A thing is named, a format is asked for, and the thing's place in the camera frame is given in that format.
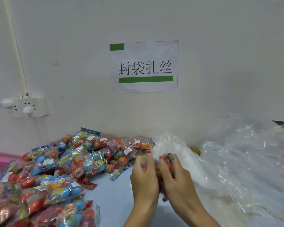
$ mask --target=person's right hand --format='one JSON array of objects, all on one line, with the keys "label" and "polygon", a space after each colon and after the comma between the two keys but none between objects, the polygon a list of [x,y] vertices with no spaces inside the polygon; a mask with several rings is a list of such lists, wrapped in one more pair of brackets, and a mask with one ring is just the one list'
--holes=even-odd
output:
[{"label": "person's right hand", "polygon": [[189,171],[182,167],[177,155],[173,154],[172,156],[174,179],[170,174],[166,162],[163,159],[158,160],[167,198],[175,213],[182,218],[187,225],[203,226],[198,223],[200,218],[208,219],[212,217],[203,207],[193,185]]}]

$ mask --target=table surface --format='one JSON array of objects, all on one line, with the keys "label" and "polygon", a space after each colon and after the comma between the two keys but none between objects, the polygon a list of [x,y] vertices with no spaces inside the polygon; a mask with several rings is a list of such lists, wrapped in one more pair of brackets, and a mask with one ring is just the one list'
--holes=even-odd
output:
[{"label": "table surface", "polygon": [[[92,183],[98,184],[93,191],[88,191],[86,199],[94,200],[100,207],[99,227],[122,227],[133,208],[133,196],[130,193],[130,175],[132,165],[114,182],[105,173],[90,177]],[[151,227],[187,226],[171,208],[169,202],[159,199],[158,207]]]}]

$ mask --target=forearm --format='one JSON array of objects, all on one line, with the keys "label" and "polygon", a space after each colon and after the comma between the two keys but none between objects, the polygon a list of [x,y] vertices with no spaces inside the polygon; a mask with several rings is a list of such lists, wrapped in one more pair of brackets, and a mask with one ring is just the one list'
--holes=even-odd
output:
[{"label": "forearm", "polygon": [[221,227],[205,209],[191,213],[184,221],[189,227]]},{"label": "forearm", "polygon": [[134,206],[123,227],[148,227],[154,216],[152,207]]}]

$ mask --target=green bar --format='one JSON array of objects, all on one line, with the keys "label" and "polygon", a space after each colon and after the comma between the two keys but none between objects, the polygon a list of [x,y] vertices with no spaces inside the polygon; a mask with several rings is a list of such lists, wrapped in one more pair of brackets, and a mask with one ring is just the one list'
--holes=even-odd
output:
[{"label": "green bar", "polygon": [[169,82],[173,81],[173,76],[143,76],[143,77],[122,77],[119,84],[142,83],[142,82]]},{"label": "green bar", "polygon": [[124,50],[124,44],[109,44],[111,51]]}]

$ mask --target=wall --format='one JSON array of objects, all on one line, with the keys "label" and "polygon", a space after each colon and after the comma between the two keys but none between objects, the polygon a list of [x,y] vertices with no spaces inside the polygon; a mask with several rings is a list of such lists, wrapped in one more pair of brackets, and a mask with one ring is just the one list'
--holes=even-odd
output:
[{"label": "wall", "polygon": [[[227,113],[284,121],[284,0],[9,4],[29,92],[48,99],[43,140],[84,126],[192,144]],[[179,40],[177,91],[112,92],[110,43],[169,40]]]},{"label": "wall", "polygon": [[[0,0],[0,99],[16,98],[21,94],[23,85],[19,67],[4,2]],[[39,142],[31,138],[34,130],[27,127],[23,119],[11,118],[7,109],[0,109],[0,153],[20,155],[29,150]]]}]

